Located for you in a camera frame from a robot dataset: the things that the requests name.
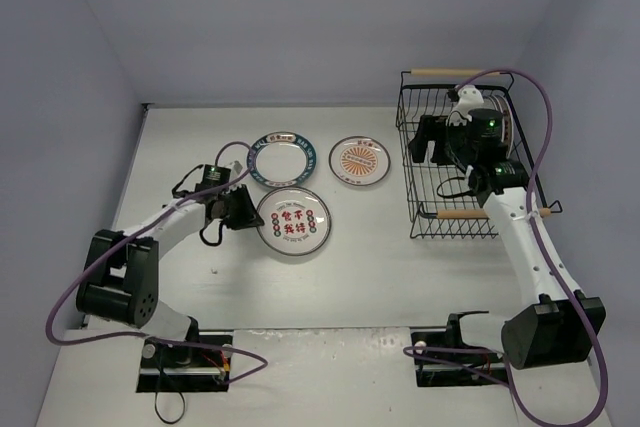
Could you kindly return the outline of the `red character plate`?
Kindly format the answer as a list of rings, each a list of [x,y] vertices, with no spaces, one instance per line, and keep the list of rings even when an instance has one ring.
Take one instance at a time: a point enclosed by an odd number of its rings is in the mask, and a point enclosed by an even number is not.
[[[257,212],[264,225],[257,228],[261,241],[272,251],[303,257],[323,248],[332,233],[327,204],[305,188],[278,188],[259,202]]]
[[[504,99],[504,105],[505,105],[504,110],[507,113],[507,119],[504,120],[504,123],[505,123],[504,142],[508,145],[508,155],[511,155],[514,148],[514,121],[513,121],[513,115],[512,115],[510,104],[506,99]]]
[[[503,114],[503,142],[507,145],[507,156],[511,156],[513,149],[513,125],[509,103],[503,96],[498,97]]]

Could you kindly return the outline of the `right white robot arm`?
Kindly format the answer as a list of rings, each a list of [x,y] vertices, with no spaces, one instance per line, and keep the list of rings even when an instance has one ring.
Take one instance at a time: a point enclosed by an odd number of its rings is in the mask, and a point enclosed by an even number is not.
[[[510,158],[501,112],[475,108],[448,116],[424,115],[409,143],[422,162],[433,145],[433,161],[463,173],[467,194],[497,229],[516,273],[523,308],[512,318],[487,311],[450,315],[442,335],[445,352],[464,359],[481,348],[506,356],[518,370],[579,363],[595,347],[606,310],[586,296],[562,265],[535,205],[524,165]]]

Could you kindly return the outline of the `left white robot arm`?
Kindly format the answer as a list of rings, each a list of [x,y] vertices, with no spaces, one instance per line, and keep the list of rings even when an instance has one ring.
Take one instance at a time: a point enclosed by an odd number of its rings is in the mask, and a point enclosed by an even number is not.
[[[86,276],[76,291],[81,313],[126,325],[152,338],[166,339],[164,355],[175,365],[191,365],[200,353],[198,322],[159,299],[162,258],[186,238],[218,229],[243,230],[264,224],[252,202],[240,162],[200,164],[202,178],[191,190],[177,183],[172,200],[142,224],[101,230],[91,241]]]

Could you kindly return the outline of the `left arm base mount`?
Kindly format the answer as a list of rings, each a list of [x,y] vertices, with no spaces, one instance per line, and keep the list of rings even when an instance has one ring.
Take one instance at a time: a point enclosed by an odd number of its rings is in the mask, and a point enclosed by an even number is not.
[[[204,332],[199,341],[232,345],[228,332]],[[229,390],[232,353],[168,346],[146,340],[141,351],[137,393],[215,393]]]

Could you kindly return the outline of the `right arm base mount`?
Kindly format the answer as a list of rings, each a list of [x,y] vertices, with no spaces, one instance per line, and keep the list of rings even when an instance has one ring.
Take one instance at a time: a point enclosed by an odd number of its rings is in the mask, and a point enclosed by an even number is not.
[[[450,314],[444,327],[412,328],[405,353],[414,363],[419,388],[509,386],[502,357],[462,340],[460,320],[488,311]]]

